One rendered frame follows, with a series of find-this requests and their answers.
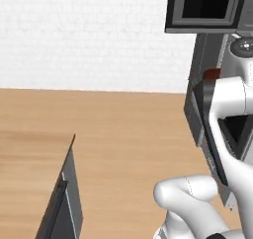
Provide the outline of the dark grey cabinet panel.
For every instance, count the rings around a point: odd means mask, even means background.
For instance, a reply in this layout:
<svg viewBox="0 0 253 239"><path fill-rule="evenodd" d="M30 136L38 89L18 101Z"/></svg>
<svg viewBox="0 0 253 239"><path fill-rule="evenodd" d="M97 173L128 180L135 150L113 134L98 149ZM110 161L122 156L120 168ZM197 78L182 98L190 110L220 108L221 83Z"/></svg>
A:
<svg viewBox="0 0 253 239"><path fill-rule="evenodd" d="M35 239L79 239L83 213L74 164L73 135Z"/></svg>

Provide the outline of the grey cupboard run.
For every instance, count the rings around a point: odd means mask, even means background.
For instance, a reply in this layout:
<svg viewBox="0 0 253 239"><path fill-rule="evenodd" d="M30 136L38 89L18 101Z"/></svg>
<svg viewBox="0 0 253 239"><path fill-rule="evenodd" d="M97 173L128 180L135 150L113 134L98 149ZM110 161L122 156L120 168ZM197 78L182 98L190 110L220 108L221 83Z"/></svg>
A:
<svg viewBox="0 0 253 239"><path fill-rule="evenodd" d="M194 86L203 79L206 70L220 67L227 38L228 35L224 34L197 34L188 79L184 113L195 143L203 150L211 175L217 182L218 193L223 205L232 211L236 211L237 202L233 192L218 177L217 169L207 145L197 103L192 92Z"/></svg>

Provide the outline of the grey microwave oven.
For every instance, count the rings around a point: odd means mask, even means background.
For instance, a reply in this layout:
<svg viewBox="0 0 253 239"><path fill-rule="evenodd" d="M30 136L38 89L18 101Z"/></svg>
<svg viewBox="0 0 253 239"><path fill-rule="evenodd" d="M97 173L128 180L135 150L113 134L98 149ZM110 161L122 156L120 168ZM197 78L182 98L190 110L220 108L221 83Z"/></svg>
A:
<svg viewBox="0 0 253 239"><path fill-rule="evenodd" d="M244 0L237 30L241 32L253 31L253 0Z"/></svg>

